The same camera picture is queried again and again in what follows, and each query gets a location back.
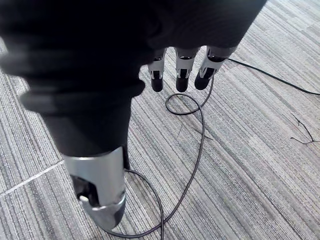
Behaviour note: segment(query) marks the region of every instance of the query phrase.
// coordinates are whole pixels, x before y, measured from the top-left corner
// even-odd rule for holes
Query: black fabric sleeve
[[[94,156],[127,145],[131,99],[153,60],[143,1],[0,0],[1,68],[23,77],[59,151]]]

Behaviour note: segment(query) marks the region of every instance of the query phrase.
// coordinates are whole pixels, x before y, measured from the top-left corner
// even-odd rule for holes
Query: gray carpet
[[[201,64],[198,55],[191,79]],[[234,59],[302,88],[320,92],[320,1],[270,0]],[[60,154],[37,114],[25,111],[19,79],[0,73],[0,239],[109,240],[77,203]],[[175,90],[175,54],[166,55],[164,91],[148,84],[133,101],[129,155],[133,169],[157,189],[167,216],[198,153],[200,115],[174,116],[164,102]],[[147,69],[141,77],[149,82]],[[199,101],[208,90],[188,93]],[[174,100],[176,110],[194,105]],[[203,156],[189,192],[165,225],[166,240],[320,239],[320,98],[227,61],[206,106]],[[128,204],[117,231],[154,226],[159,210],[150,189],[126,176]],[[142,239],[159,239],[156,232]]]

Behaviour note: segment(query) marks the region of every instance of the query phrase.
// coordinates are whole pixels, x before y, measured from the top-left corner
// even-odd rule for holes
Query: black rubber fingertip
[[[210,79],[208,79],[208,78],[201,78],[198,73],[198,75],[196,76],[195,81],[194,81],[194,86],[198,90],[203,90],[208,86],[209,81],[210,81]]]
[[[164,80],[162,78],[151,79],[151,87],[155,92],[161,92],[164,88]]]
[[[189,78],[177,77],[175,82],[175,87],[180,93],[183,93],[188,88],[188,82],[189,82]]]

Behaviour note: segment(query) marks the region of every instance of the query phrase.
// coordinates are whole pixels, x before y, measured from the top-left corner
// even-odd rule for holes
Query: black cable
[[[298,90],[300,90],[300,91],[302,91],[302,92],[304,92],[304,93],[306,93],[306,94],[312,94],[312,95],[320,96],[320,93],[305,90],[305,89],[303,89],[303,88],[301,88],[301,87],[298,87],[298,86],[296,86],[296,85],[293,85],[293,84],[290,83],[290,82],[287,82],[287,81],[285,81],[285,80],[282,80],[281,78],[279,78],[279,77],[277,77],[277,76],[274,76],[274,75],[272,75],[272,74],[270,74],[270,73],[268,73],[268,72],[266,72],[266,71],[263,71],[263,70],[255,67],[255,66],[251,66],[251,65],[249,65],[249,64],[246,64],[246,63],[243,63],[243,62],[241,62],[241,61],[237,61],[237,60],[234,60],[234,59],[231,59],[231,58],[228,58],[228,60],[230,60],[230,61],[232,61],[232,62],[235,62],[235,63],[237,63],[237,64],[240,64],[240,65],[246,66],[246,67],[248,67],[248,68],[257,70],[257,71],[259,71],[260,73],[263,73],[263,74],[265,74],[265,75],[267,75],[267,76],[269,76],[269,77],[272,77],[272,78],[274,78],[274,79],[276,79],[276,80],[278,80],[278,81],[280,81],[280,82],[282,82],[282,83],[284,83],[284,84],[287,84],[287,85],[289,85],[289,86],[291,86],[291,87],[293,87],[293,88],[295,88],[295,89],[298,89]]]
[[[291,86],[291,87],[294,87],[294,88],[296,88],[296,89],[298,89],[298,90],[300,90],[300,91],[302,91],[302,92],[304,92],[304,93],[320,96],[320,93],[315,93],[315,92],[307,91],[307,90],[305,90],[305,89],[303,89],[303,88],[300,88],[300,87],[298,87],[298,86],[296,86],[296,85],[293,85],[293,84],[290,83],[290,82],[284,81],[284,80],[282,80],[281,78],[276,77],[276,76],[274,76],[274,75],[272,75],[272,74],[270,74],[270,73],[268,73],[268,72],[266,72],[266,71],[263,71],[263,70],[261,70],[261,69],[259,69],[259,68],[257,68],[257,67],[251,66],[251,65],[249,65],[249,64],[246,64],[246,63],[243,63],[243,62],[240,62],[240,61],[231,59],[231,58],[228,58],[228,60],[230,60],[230,61],[232,61],[232,62],[235,62],[235,63],[237,63],[237,64],[240,64],[240,65],[246,66],[246,67],[248,67],[248,68],[257,70],[257,71],[259,71],[259,72],[261,72],[261,73],[263,73],[263,74],[266,74],[266,75],[268,75],[268,76],[270,76],[270,77],[272,77],[272,78],[274,78],[274,79],[276,79],[276,80],[278,80],[278,81],[280,81],[280,82],[282,82],[282,83],[284,83],[284,84],[287,84],[287,85],[289,85],[289,86]],[[160,198],[159,198],[159,195],[157,194],[156,189],[155,189],[155,188],[152,186],[152,184],[147,180],[147,178],[146,178],[145,176],[143,176],[141,173],[139,173],[139,172],[137,172],[137,171],[134,171],[134,170],[125,170],[126,172],[129,172],[129,173],[133,173],[133,174],[135,174],[135,175],[138,175],[140,178],[142,178],[142,179],[150,186],[151,190],[153,191],[153,193],[154,193],[154,195],[155,195],[155,198],[156,198],[156,201],[157,201],[157,203],[158,203],[158,205],[159,205],[159,208],[160,208],[160,218],[161,218],[161,219],[160,219],[160,223],[159,223],[158,225],[154,226],[153,228],[151,228],[151,229],[149,229],[149,230],[147,230],[147,231],[145,231],[145,232],[138,233],[138,234],[122,234],[122,233],[114,232],[114,231],[111,231],[111,230],[106,230],[106,232],[107,232],[108,234],[113,235],[113,236],[116,236],[116,237],[119,237],[119,238],[136,239],[136,238],[141,238],[141,237],[144,237],[144,236],[146,236],[146,235],[148,235],[148,234],[151,234],[151,233],[153,233],[155,230],[157,230],[158,228],[161,228],[161,234],[160,234],[160,236],[161,236],[161,240],[164,240],[164,224],[165,224],[166,222],[168,222],[168,221],[172,218],[172,216],[176,213],[176,211],[178,210],[178,208],[179,208],[179,206],[181,205],[182,201],[184,200],[184,198],[185,198],[185,196],[186,196],[186,194],[187,194],[187,191],[188,191],[188,189],[189,189],[192,181],[193,181],[194,178],[195,178],[195,175],[196,175],[196,172],[197,172],[199,163],[200,163],[200,158],[201,158],[202,150],[203,150],[203,147],[204,147],[205,129],[206,129],[206,128],[205,128],[205,118],[204,118],[204,113],[203,113],[203,111],[202,111],[202,107],[206,104],[206,102],[207,102],[208,99],[210,98],[211,93],[212,93],[212,90],[213,90],[213,87],[214,87],[214,79],[211,80],[211,85],[210,85],[209,93],[208,93],[207,97],[205,98],[205,100],[203,101],[202,104],[199,104],[193,97],[191,97],[191,96],[189,96],[189,95],[187,95],[187,94],[185,94],[185,93],[174,93],[174,94],[170,95],[170,96],[166,99],[166,101],[165,101],[165,107],[166,107],[166,109],[167,109],[170,113],[172,113],[172,114],[174,114],[174,115],[184,116],[184,115],[189,115],[189,114],[193,114],[193,113],[195,113],[195,112],[197,112],[197,111],[200,111],[200,114],[201,114],[201,123],[202,123],[201,142],[200,142],[200,147],[199,147],[199,151],[198,151],[198,156],[197,156],[197,159],[196,159],[196,162],[195,162],[195,165],[194,165],[193,172],[192,172],[192,174],[191,174],[191,177],[190,177],[188,183],[187,183],[186,186],[185,186],[185,189],[184,189],[184,191],[183,191],[183,193],[182,193],[182,195],[181,195],[178,203],[175,205],[175,207],[174,207],[174,209],[172,210],[172,212],[164,219],[163,206],[162,206],[161,200],[160,200]],[[196,109],[193,109],[193,110],[191,110],[191,111],[187,111],[187,112],[177,112],[177,111],[172,110],[172,109],[169,107],[168,103],[169,103],[169,100],[170,100],[172,97],[174,97],[174,96],[185,96],[185,97],[191,99],[191,100],[197,105],[197,108],[196,108]]]
[[[208,99],[209,99],[209,97],[210,97],[210,95],[212,93],[213,87],[214,87],[214,80],[212,79],[208,96],[206,97],[206,99],[203,101],[202,104],[199,104],[192,96],[189,96],[189,95],[187,95],[185,93],[174,93],[174,94],[170,95],[165,101],[166,109],[168,109],[168,111],[170,113],[174,114],[174,115],[180,115],[180,116],[181,115],[189,115],[189,114],[195,113],[196,111],[200,111],[200,113],[201,113],[201,122],[202,122],[201,142],[200,142],[200,147],[199,147],[199,151],[198,151],[198,157],[196,159],[195,166],[194,166],[193,172],[191,174],[191,177],[190,177],[188,183],[186,184],[185,189],[184,189],[184,191],[183,191],[178,203],[175,205],[174,209],[172,210],[172,212],[164,219],[163,213],[161,213],[162,208],[163,208],[162,204],[161,204],[161,201],[159,199],[158,194],[156,193],[156,190],[153,188],[152,184],[145,177],[143,177],[140,173],[138,173],[136,171],[133,171],[133,170],[129,170],[128,172],[131,172],[131,173],[134,173],[134,174],[137,174],[138,176],[140,176],[150,186],[150,188],[154,192],[155,197],[157,198],[158,205],[160,206],[161,223],[159,223],[157,226],[154,226],[153,228],[151,228],[151,229],[149,229],[149,230],[147,230],[147,231],[145,231],[143,233],[139,233],[139,234],[132,234],[132,235],[131,234],[122,234],[122,233],[114,232],[114,231],[111,231],[111,230],[107,230],[106,232],[108,234],[111,234],[111,235],[119,237],[119,238],[135,239],[135,238],[141,238],[143,236],[146,236],[146,235],[148,235],[150,233],[153,233],[158,228],[161,228],[161,240],[164,239],[164,224],[166,222],[168,222],[172,218],[172,216],[176,213],[176,211],[178,210],[178,208],[181,205],[182,201],[184,200],[184,198],[185,198],[185,196],[187,194],[187,191],[188,191],[193,179],[195,178],[195,175],[196,175],[199,163],[200,163],[200,158],[201,158],[201,154],[202,154],[202,150],[203,150],[204,142],[205,142],[205,129],[206,129],[205,128],[205,118],[204,118],[204,113],[202,111],[202,107],[208,101]],[[197,105],[197,108],[194,109],[194,110],[188,111],[188,112],[176,112],[176,111],[173,111],[168,106],[168,103],[169,103],[169,100],[174,96],[185,96],[185,97],[191,99]]]

